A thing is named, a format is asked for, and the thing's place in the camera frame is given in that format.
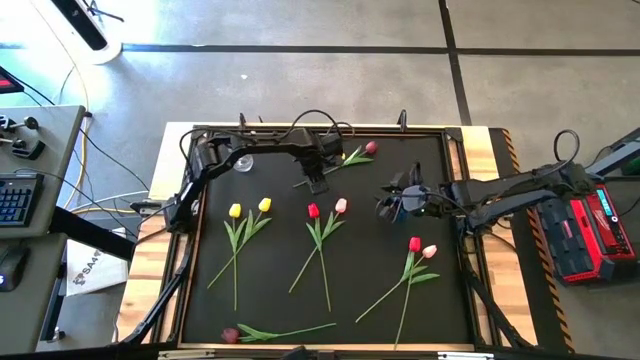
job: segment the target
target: computer mouse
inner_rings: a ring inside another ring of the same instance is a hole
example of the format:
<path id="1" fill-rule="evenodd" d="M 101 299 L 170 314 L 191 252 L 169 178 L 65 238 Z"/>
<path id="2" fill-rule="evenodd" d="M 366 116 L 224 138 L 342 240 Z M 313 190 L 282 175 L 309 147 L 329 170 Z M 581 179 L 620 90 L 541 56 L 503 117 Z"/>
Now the computer mouse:
<path id="1" fill-rule="evenodd" d="M 30 252 L 28 247 L 13 245 L 0 254 L 0 292 L 18 287 Z"/>

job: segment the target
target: white object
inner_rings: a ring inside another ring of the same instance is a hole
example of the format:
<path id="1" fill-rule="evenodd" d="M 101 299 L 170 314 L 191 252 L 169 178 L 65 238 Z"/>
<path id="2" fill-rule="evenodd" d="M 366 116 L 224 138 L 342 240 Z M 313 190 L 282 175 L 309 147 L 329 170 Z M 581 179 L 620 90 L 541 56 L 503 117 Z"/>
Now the white object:
<path id="1" fill-rule="evenodd" d="M 113 232 L 123 236 L 124 229 Z M 79 242 L 67 241 L 67 296 L 126 282 L 128 273 L 126 261 Z"/>

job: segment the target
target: gray concrete floor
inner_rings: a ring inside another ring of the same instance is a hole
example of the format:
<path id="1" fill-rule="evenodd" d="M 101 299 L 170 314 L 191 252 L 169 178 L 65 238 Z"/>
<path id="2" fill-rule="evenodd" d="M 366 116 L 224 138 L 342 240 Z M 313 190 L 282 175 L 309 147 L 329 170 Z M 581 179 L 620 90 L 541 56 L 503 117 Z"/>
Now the gray concrete floor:
<path id="1" fill-rule="evenodd" d="M 0 3 L 0 30 L 24 20 L 33 29 L 0 31 L 0 44 L 29 46 L 0 50 L 0 64 L 57 102 L 71 63 L 26 3 Z M 126 19 L 104 18 L 102 25 L 128 43 L 445 46 L 437 0 L 98 4 Z M 631 0 L 449 0 L 449 9 L 459 47 L 640 47 L 640 4 Z M 528 169 L 553 161 L 552 139 L 563 128 L 578 131 L 578 160 L 587 162 L 637 127 L 638 60 L 462 56 L 460 63 L 473 124 L 508 128 Z M 81 70 L 95 114 L 92 139 L 147 183 L 168 121 L 237 121 L 240 111 L 249 119 L 288 121 L 320 108 L 352 123 L 393 123 L 405 108 L 412 124 L 460 124 L 446 55 L 125 52 Z M 77 74 L 60 102 L 84 102 Z M 0 96 L 0 106 L 32 104 L 23 94 Z M 78 170 L 74 163 L 70 181 Z M 92 149 L 88 170 L 97 198 L 140 189 Z M 577 351 L 640 357 L 639 295 L 638 284 L 562 289 Z M 60 319 L 68 339 L 41 348 L 107 344 L 121 296 L 122 286 L 68 299 Z"/>

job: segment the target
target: keyboard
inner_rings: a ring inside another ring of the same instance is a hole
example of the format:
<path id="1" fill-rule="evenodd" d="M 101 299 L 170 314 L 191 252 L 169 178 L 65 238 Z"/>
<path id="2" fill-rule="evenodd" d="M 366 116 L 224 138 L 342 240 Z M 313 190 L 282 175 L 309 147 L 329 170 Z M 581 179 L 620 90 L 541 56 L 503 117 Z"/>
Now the keyboard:
<path id="1" fill-rule="evenodd" d="M 29 226 L 43 178 L 42 174 L 0 174 L 0 229 Z"/>

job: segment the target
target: yellow tulip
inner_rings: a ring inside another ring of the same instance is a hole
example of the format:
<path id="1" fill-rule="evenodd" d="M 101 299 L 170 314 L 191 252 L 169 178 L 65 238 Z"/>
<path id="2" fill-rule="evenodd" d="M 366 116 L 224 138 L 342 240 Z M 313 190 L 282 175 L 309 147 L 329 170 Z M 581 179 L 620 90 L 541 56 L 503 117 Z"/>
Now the yellow tulip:
<path id="1" fill-rule="evenodd" d="M 231 205 L 231 208 L 229 209 L 229 216 L 237 219 L 240 217 L 240 214 L 242 214 L 242 206 L 240 206 L 240 204 Z"/>
<path id="2" fill-rule="evenodd" d="M 269 198 L 262 199 L 262 201 L 260 201 L 260 204 L 258 204 L 258 209 L 260 209 L 260 211 L 262 212 L 269 211 L 269 209 L 271 209 L 271 199 Z"/>

